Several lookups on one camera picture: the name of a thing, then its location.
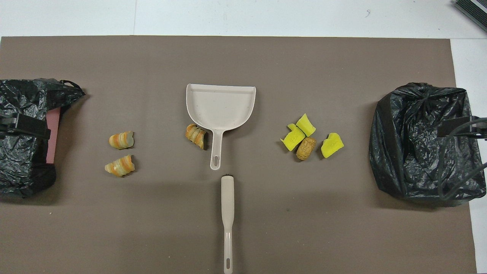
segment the dustpan handle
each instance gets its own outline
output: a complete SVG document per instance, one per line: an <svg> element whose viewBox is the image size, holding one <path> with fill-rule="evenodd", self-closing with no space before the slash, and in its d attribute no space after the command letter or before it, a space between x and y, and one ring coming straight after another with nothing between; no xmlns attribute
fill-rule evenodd
<svg viewBox="0 0 487 274"><path fill-rule="evenodd" d="M222 162L222 139L223 131L213 131L213 144L211 146L210 167L212 170L219 170Z"/></svg>

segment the pink board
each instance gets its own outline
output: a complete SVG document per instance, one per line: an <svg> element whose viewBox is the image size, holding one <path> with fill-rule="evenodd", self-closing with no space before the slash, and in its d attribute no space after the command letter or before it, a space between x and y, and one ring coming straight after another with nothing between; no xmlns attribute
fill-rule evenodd
<svg viewBox="0 0 487 274"><path fill-rule="evenodd" d="M47 149L46 163L54 163L54 154L56 152L57 129L59 126L60 108L56 108L47 112L47 128L51 130L51 138L49 139L49 148Z"/></svg>

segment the brush handle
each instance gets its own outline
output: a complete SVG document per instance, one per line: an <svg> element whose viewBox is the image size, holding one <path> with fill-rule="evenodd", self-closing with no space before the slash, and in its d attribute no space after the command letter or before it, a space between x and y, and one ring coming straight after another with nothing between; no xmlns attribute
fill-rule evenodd
<svg viewBox="0 0 487 274"><path fill-rule="evenodd" d="M211 161L210 168L212 170L219 170L220 163L222 162L222 139L223 131L213 131L213 142L211 145Z"/></svg>
<svg viewBox="0 0 487 274"><path fill-rule="evenodd" d="M224 262L223 262L223 272L225 274L232 274L233 272L233 257L232 257L232 231L225 231L225 242L224 242Z"/></svg>
<svg viewBox="0 0 487 274"><path fill-rule="evenodd" d="M222 177L222 221L225 233L223 271L233 272L232 258L232 226L235 217L235 193L232 176Z"/></svg>

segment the cable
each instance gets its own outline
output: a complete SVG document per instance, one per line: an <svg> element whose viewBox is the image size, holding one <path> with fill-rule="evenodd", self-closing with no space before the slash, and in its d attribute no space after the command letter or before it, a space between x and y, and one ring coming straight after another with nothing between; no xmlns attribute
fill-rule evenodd
<svg viewBox="0 0 487 274"><path fill-rule="evenodd" d="M450 189L450 191L448 191L448 193L446 195L443 194L443 187L445 186L445 183L446 182L444 182L441 179L441 175L443 173L443 161L442 161L442 159L445 156L445 147L446 147L446 144L448 144L448 142L450 140L452 140L454 137L456 137L455 135L458 132L460 132L461 130L463 130L464 128L466 128L468 126L471 126L473 124L476 124L476 123L480 123L480 122L487 122L487 118L479 118L479 119L476 119L476 120L472 120L470 122L466 122L466 123L464 123L462 125L459 125L450 134L448 134L448 136L446 136L445 139L443 140L443 142L441 143L441 145L440 145L440 155L439 155L439 158L438 158L438 170L437 170L437 174L436 174L436 180L438 182L438 195L440 196L440 199L447 200L447 199L451 198L456 193L456 191L458 191L458 189L460 189L460 187L461 187L462 184L464 184L466 181L468 181L469 179L471 179L472 177L474 177L477 173L481 172L484 168L487 167L487 162L486 162L486 163L482 164L481 166L475 168L463 180L461 180L460 182L457 182Z"/></svg>

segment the trash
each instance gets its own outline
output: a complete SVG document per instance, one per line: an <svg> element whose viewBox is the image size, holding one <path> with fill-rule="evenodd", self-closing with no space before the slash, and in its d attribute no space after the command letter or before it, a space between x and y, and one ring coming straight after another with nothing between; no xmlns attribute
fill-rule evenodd
<svg viewBox="0 0 487 274"><path fill-rule="evenodd" d="M307 137L310 137L316 131L316 127L314 127L308 119L306 113L298 120L296 125L306 134Z"/></svg>
<svg viewBox="0 0 487 274"><path fill-rule="evenodd" d="M2 122L17 115L30 120L29 125L6 125L1 132L0 197L28 197L54 184L55 167L46 163L50 135L46 113L67 107L83 95L78 85L67 80L0 80Z"/></svg>
<svg viewBox="0 0 487 274"><path fill-rule="evenodd" d="M105 171L117 177L127 175L134 170L135 166L132 163L132 155L127 155L105 165Z"/></svg>
<svg viewBox="0 0 487 274"><path fill-rule="evenodd" d="M281 139L281 142L284 143L286 146L287 150L292 151L296 146L301 143L301 141L304 140L306 135L304 134L299 127L297 127L295 124L288 124L287 127L291 130L286 137Z"/></svg>
<svg viewBox="0 0 487 274"><path fill-rule="evenodd" d="M186 138L201 149L205 148L205 135L206 131L196 126L196 124L190 124L186 128Z"/></svg>
<svg viewBox="0 0 487 274"><path fill-rule="evenodd" d="M321 154L323 154L323 157L328 158L344 146L345 145L343 144L340 135L332 132L328 135L328 138L323 141L323 145L321 146Z"/></svg>
<svg viewBox="0 0 487 274"><path fill-rule="evenodd" d="M114 134L108 138L108 143L116 149L126 149L133 146L133 131Z"/></svg>
<svg viewBox="0 0 487 274"><path fill-rule="evenodd" d="M379 189L429 206L457 206L483 197L486 182L477 140L437 136L442 121L466 116L471 116L470 104L461 88L409 83L382 98L369 143Z"/></svg>
<svg viewBox="0 0 487 274"><path fill-rule="evenodd" d="M316 146L316 139L314 139L313 137L304 138L303 142L301 142L301 145L298 147L298 150L296 151L296 156L301 161L306 160L311 155L311 152L313 151L315 146Z"/></svg>

